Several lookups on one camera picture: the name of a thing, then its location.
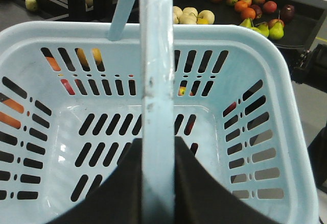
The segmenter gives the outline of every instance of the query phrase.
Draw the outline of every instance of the light blue plastic basket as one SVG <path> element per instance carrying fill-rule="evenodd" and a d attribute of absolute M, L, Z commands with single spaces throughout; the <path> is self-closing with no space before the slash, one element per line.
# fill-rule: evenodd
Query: light blue plastic basket
<path fill-rule="evenodd" d="M 65 212 L 142 137 L 140 26 L 126 24 L 117 41 L 108 40 L 109 29 L 42 21 L 0 33 L 0 95 L 23 107 L 0 104 L 2 116 L 20 123 L 0 125 L 1 223 L 43 223 Z M 174 26 L 173 33 L 175 134 L 193 150 L 198 145 L 205 169 L 255 209 L 281 223 L 317 223 L 309 159 L 277 48 L 238 26 Z M 103 65 L 96 66 L 93 48 Z M 60 71 L 49 65 L 49 52 Z"/>

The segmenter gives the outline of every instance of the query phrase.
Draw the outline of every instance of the produce display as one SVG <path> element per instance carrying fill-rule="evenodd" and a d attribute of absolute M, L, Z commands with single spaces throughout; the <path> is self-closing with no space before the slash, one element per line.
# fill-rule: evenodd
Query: produce display
<path fill-rule="evenodd" d="M 210 0 L 213 4 L 221 4 L 223 0 Z M 285 23 L 292 21 L 295 15 L 293 5 L 285 5 L 281 10 L 274 1 L 266 0 L 225 0 L 228 6 L 240 13 L 240 26 L 252 29 L 271 40 L 280 40 L 284 36 Z M 278 18 L 269 22 L 253 24 L 253 20 L 260 19 L 263 14 L 271 15 L 279 11 Z"/>
<path fill-rule="evenodd" d="M 174 24 L 214 24 L 215 15 L 210 10 L 198 13 L 194 7 L 185 7 L 183 10 L 173 6 Z"/>

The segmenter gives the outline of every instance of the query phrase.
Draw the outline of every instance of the basket slot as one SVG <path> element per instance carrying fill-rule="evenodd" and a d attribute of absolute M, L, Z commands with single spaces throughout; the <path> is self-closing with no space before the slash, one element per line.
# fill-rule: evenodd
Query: basket slot
<path fill-rule="evenodd" d="M 83 146 L 83 149 L 81 150 L 80 154 L 78 155 L 78 157 L 77 157 L 77 159 L 75 161 L 75 166 L 76 167 L 80 167 L 83 164 L 83 162 L 84 162 L 88 152 L 90 151 L 91 147 L 92 147 L 91 143 L 89 143 L 89 142 L 85 143 L 85 145 Z"/>
<path fill-rule="evenodd" d="M 112 135 L 114 129 L 116 128 L 117 124 L 119 123 L 119 120 L 121 118 L 121 115 L 120 114 L 115 114 L 106 130 L 106 134 L 108 136 Z"/>
<path fill-rule="evenodd" d="M 108 80 L 102 80 L 102 86 L 105 91 L 106 95 L 112 95 L 111 89 L 110 89 L 110 83 Z"/>
<path fill-rule="evenodd" d="M 94 118 L 95 115 L 93 113 L 90 113 L 82 124 L 78 134 L 80 134 L 81 136 L 85 135 Z"/>
<path fill-rule="evenodd" d="M 100 186 L 101 182 L 102 182 L 102 175 L 96 175 L 86 194 L 86 197 L 90 195 L 90 193 L 92 193 L 94 190 L 96 190 Z"/>
<path fill-rule="evenodd" d="M 228 51 L 227 50 L 223 50 L 217 60 L 216 60 L 216 63 L 215 63 L 215 66 L 214 68 L 212 69 L 212 73 L 219 73 L 219 71 L 221 70 L 226 58 L 228 56 Z"/>
<path fill-rule="evenodd" d="M 63 62 L 65 64 L 65 66 L 67 67 L 67 69 L 69 71 L 71 71 L 71 72 L 75 72 L 76 69 L 75 69 L 75 67 L 74 67 L 74 65 L 72 63 L 72 60 L 71 60 L 67 50 L 65 48 L 62 48 L 62 47 L 58 48 L 57 50 L 58 50 L 58 52 L 60 54 L 61 59 L 63 60 Z"/>
<path fill-rule="evenodd" d="M 113 157 L 115 156 L 115 153 L 117 152 L 118 147 L 119 147 L 119 144 L 117 142 L 114 142 L 111 145 L 105 159 L 103 160 L 103 166 L 108 167 L 111 164 L 111 161 L 112 161 Z"/>
<path fill-rule="evenodd" d="M 41 182 L 41 177 L 39 176 L 32 176 L 32 175 L 27 175 L 27 174 L 22 174 L 20 176 L 20 182 L 22 183 L 29 183 L 29 184 L 40 184 Z"/>
<path fill-rule="evenodd" d="M 124 158 L 124 156 L 127 154 L 127 151 L 129 150 L 129 148 L 131 147 L 132 143 L 127 142 L 122 150 L 122 153 L 120 154 L 118 160 L 117 160 L 117 164 L 120 164 L 120 162 L 122 161 L 122 159 Z"/>
<path fill-rule="evenodd" d="M 10 172 L 0 170 L 0 181 L 8 181 L 10 179 Z"/>
<path fill-rule="evenodd" d="M 213 84 L 214 84 L 213 81 L 207 81 L 205 84 L 205 87 L 203 88 L 203 92 L 202 92 L 201 96 L 208 96 Z"/>
<path fill-rule="evenodd" d="M 240 199 L 245 199 L 249 198 L 250 194 L 248 190 L 235 190 L 231 192 L 234 196 L 240 198 Z"/>
<path fill-rule="evenodd" d="M 137 118 L 137 121 L 133 127 L 132 135 L 137 136 L 139 134 L 139 132 L 141 131 L 141 128 L 142 128 L 142 115 L 139 115 Z"/>
<path fill-rule="evenodd" d="M 240 135 L 241 135 L 241 130 L 240 129 L 236 129 L 236 130 L 230 132 L 229 134 L 227 134 L 225 136 L 225 140 L 226 140 L 226 142 L 230 142 L 232 140 L 235 140 Z"/>
<path fill-rule="evenodd" d="M 35 113 L 32 114 L 32 120 L 47 129 L 49 129 L 50 127 L 50 123 L 48 121 L 46 121 L 44 118 L 41 118 L 39 115 Z"/>
<path fill-rule="evenodd" d="M 76 202 L 78 200 L 78 198 L 80 197 L 80 195 L 81 195 L 87 181 L 88 181 L 88 176 L 87 175 L 82 175 L 80 180 L 78 181 L 75 189 L 72 192 L 71 201 Z"/>
<path fill-rule="evenodd" d="M 43 113 L 45 113 L 48 116 L 52 115 L 52 111 L 50 108 L 48 108 L 46 105 L 44 105 L 42 102 L 36 100 L 35 101 L 35 107 L 38 108 L 40 111 L 42 111 Z"/>
<path fill-rule="evenodd" d="M 259 91 L 263 86 L 263 81 L 258 80 L 253 86 L 251 86 L 246 92 L 243 93 L 242 99 L 246 101 L 249 99 L 253 94 Z"/>
<path fill-rule="evenodd" d="M 17 84 L 15 84 L 13 81 L 11 81 L 7 77 L 2 78 L 2 83 L 4 86 L 6 86 L 8 89 L 12 90 L 15 92 L 17 95 L 20 97 L 26 99 L 27 98 L 27 92 L 24 91 L 21 87 L 19 87 Z"/>
<path fill-rule="evenodd" d="M 26 149 L 30 152 L 40 154 L 40 155 L 45 155 L 45 148 L 42 146 L 35 145 L 31 142 L 28 142 L 26 144 Z"/>
<path fill-rule="evenodd" d="M 189 73 L 192 71 L 194 59 L 196 57 L 196 50 L 191 50 L 188 53 L 188 56 L 186 58 L 185 66 L 184 66 L 184 72 Z"/>
<path fill-rule="evenodd" d="M 45 133 L 43 133 L 43 132 L 41 132 L 41 131 L 39 131 L 39 130 L 37 130 L 35 128 L 30 128 L 29 129 L 29 134 L 31 136 L 37 138 L 37 139 L 42 140 L 42 141 L 47 141 L 48 140 L 48 136 Z"/>
<path fill-rule="evenodd" d="M 231 103 L 224 111 L 223 111 L 223 117 L 226 117 L 228 114 L 230 114 L 235 108 L 237 104 L 236 102 Z"/>
<path fill-rule="evenodd" d="M 100 142 L 88 163 L 90 167 L 94 167 L 97 164 L 104 148 L 105 148 L 105 144 L 103 142 Z"/>
<path fill-rule="evenodd" d="M 281 172 L 277 167 L 261 169 L 254 172 L 254 178 L 257 181 L 279 178 L 280 176 L 281 176 Z"/>
<path fill-rule="evenodd" d="M 261 111 L 263 111 L 263 110 L 265 110 L 266 108 L 265 107 L 260 107 L 257 111 L 257 113 L 256 113 L 256 118 L 254 118 L 254 119 L 252 119 L 251 121 L 249 121 L 248 123 L 247 123 L 247 130 L 252 130 L 252 129 L 254 129 L 254 128 L 256 128 L 256 127 L 258 127 L 258 126 L 260 126 L 260 125 L 262 125 L 262 124 L 264 124 L 266 121 L 268 121 L 269 120 L 269 113 L 268 112 L 264 112 L 264 113 L 262 113 L 262 114 L 260 114 L 261 113 Z"/>
<path fill-rule="evenodd" d="M 104 123 L 106 122 L 107 118 L 108 118 L 108 115 L 105 114 L 105 113 L 100 116 L 100 119 L 98 120 L 96 126 L 94 127 L 94 129 L 92 131 L 93 135 L 96 136 L 96 135 L 98 135 L 100 133 L 100 131 L 101 131 Z"/>
<path fill-rule="evenodd" d="M 0 141 L 13 146 L 16 146 L 18 143 L 17 137 L 9 135 L 3 131 L 0 131 Z"/>
<path fill-rule="evenodd" d="M 88 83 L 89 83 L 89 85 L 90 85 L 90 87 L 92 89 L 93 94 L 94 95 L 100 95 L 96 81 L 89 79 Z"/>
<path fill-rule="evenodd" d="M 212 53 L 213 53 L 213 51 L 211 51 L 211 50 L 206 50 L 203 53 L 202 60 L 199 65 L 199 68 L 198 68 L 198 73 L 204 73 L 206 71 L 206 68 L 207 68 L 209 60 L 212 56 Z"/>
<path fill-rule="evenodd" d="M 257 162 L 260 162 L 260 161 L 265 161 L 265 160 L 269 160 L 269 159 L 273 159 L 276 157 L 276 149 L 274 147 L 271 147 L 269 149 L 266 149 L 266 150 L 263 150 L 263 151 L 260 151 L 260 152 L 257 152 L 257 153 L 253 153 L 252 154 L 252 162 L 253 163 L 257 163 Z"/>
<path fill-rule="evenodd" d="M 12 163 L 14 162 L 14 155 L 8 152 L 0 151 L 0 161 Z"/>
<path fill-rule="evenodd" d="M 178 68 L 179 57 L 180 57 L 180 50 L 178 49 L 174 50 L 175 72 L 177 71 Z"/>
<path fill-rule="evenodd" d="M 266 130 L 264 132 L 261 132 L 249 139 L 250 146 L 258 145 L 262 142 L 265 142 L 269 139 L 271 139 L 273 136 L 272 130 Z"/>
<path fill-rule="evenodd" d="M 183 114 L 178 114 L 175 123 L 174 123 L 174 128 L 175 128 L 175 135 L 178 134 L 179 128 L 181 127 L 183 123 L 184 115 Z"/>
<path fill-rule="evenodd" d="M 115 80 L 114 83 L 115 83 L 117 95 L 124 95 L 124 88 L 123 88 L 122 80 Z"/>
<path fill-rule="evenodd" d="M 282 188 L 267 188 L 267 189 L 258 189 L 258 198 L 259 199 L 283 199 L 284 191 Z"/>
<path fill-rule="evenodd" d="M 5 200 L 7 197 L 7 191 L 0 190 L 0 200 Z"/>
<path fill-rule="evenodd" d="M 30 159 L 30 158 L 24 158 L 23 165 L 34 169 L 43 169 L 43 163 L 41 161 Z"/>

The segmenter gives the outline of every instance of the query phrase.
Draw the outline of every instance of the pear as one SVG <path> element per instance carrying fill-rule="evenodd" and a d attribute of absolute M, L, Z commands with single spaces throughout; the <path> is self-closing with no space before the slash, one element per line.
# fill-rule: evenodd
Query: pear
<path fill-rule="evenodd" d="M 191 14 L 182 14 L 179 17 L 179 24 L 196 24 L 197 18 L 194 16 L 193 13 Z"/>
<path fill-rule="evenodd" d="M 263 22 L 261 24 L 259 24 L 258 29 L 261 30 L 261 34 L 263 36 L 265 36 L 266 38 L 269 35 L 269 28 L 268 28 L 268 23 L 267 22 Z"/>
<path fill-rule="evenodd" d="M 25 7 L 27 10 L 36 12 L 39 9 L 38 3 L 36 0 L 25 0 Z"/>
<path fill-rule="evenodd" d="M 173 23 L 174 24 L 179 24 L 179 20 L 178 20 L 178 17 L 175 13 L 173 13 Z"/>
<path fill-rule="evenodd" d="M 173 6 L 173 13 L 179 18 L 183 14 L 183 11 L 178 6 Z"/>
<path fill-rule="evenodd" d="M 256 28 L 256 27 L 250 27 L 250 29 L 252 29 L 253 31 L 256 31 L 256 32 L 259 33 L 259 34 L 262 34 L 262 33 L 261 33 L 261 30 L 258 29 L 258 28 Z"/>
<path fill-rule="evenodd" d="M 198 17 L 198 11 L 194 7 L 185 7 L 183 9 L 183 14 L 192 14 L 195 17 Z"/>
<path fill-rule="evenodd" d="M 243 22 L 241 22 L 240 26 L 242 26 L 242 27 L 246 27 L 246 28 L 250 28 L 250 27 L 252 27 L 251 18 L 245 18 L 245 19 L 243 20 Z"/>
<path fill-rule="evenodd" d="M 279 40 L 284 36 L 283 24 L 277 21 L 274 26 L 269 29 L 269 38 L 272 40 Z"/>

